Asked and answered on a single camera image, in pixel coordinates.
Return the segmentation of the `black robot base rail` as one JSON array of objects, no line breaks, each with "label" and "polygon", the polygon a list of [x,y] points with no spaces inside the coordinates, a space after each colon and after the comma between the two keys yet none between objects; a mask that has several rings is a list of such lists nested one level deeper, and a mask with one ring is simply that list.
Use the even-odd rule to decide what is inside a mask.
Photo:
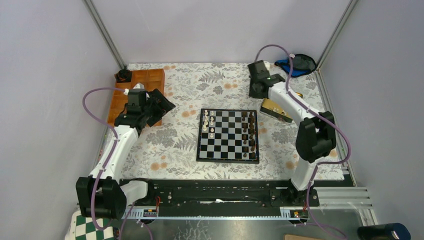
[{"label": "black robot base rail", "polygon": [[144,179],[147,196],[137,207],[152,207],[159,217],[276,217],[281,208],[320,205],[311,189],[295,192],[288,180]]}]

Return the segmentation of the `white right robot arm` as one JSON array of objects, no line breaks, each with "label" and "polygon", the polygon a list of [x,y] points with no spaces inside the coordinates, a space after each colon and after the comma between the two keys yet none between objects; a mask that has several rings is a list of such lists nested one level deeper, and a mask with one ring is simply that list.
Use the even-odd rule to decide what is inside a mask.
[{"label": "white right robot arm", "polygon": [[313,172],[318,163],[336,147],[336,133],[332,127],[331,112],[318,112],[298,96],[279,74],[271,75],[264,61],[249,64],[249,96],[269,99],[285,110],[298,127],[295,148],[299,163],[290,181],[292,189],[287,191],[287,201],[293,206],[306,199],[305,190],[313,185]]}]

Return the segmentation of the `gold metal tin box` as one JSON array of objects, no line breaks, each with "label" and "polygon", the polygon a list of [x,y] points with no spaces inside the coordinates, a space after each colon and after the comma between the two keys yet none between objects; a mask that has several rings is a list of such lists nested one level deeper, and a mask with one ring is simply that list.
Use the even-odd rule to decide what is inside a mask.
[{"label": "gold metal tin box", "polygon": [[293,118],[281,106],[268,98],[267,93],[263,93],[261,95],[258,94],[256,98],[258,99],[259,97],[263,98],[262,104],[260,106],[261,113],[282,122],[292,123],[294,121]]}]

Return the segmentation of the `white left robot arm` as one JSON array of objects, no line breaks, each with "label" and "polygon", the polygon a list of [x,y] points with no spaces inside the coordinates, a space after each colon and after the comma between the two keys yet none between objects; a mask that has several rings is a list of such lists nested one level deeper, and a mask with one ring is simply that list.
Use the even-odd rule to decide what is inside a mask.
[{"label": "white left robot arm", "polygon": [[112,140],[96,167],[76,182],[79,207],[86,218],[119,220],[127,206],[135,201],[148,206],[155,200],[154,190],[144,180],[130,180],[120,185],[122,168],[142,130],[161,121],[175,105],[157,88],[152,91],[126,88],[122,92],[127,96],[127,103],[114,124],[100,121],[111,130]]}]

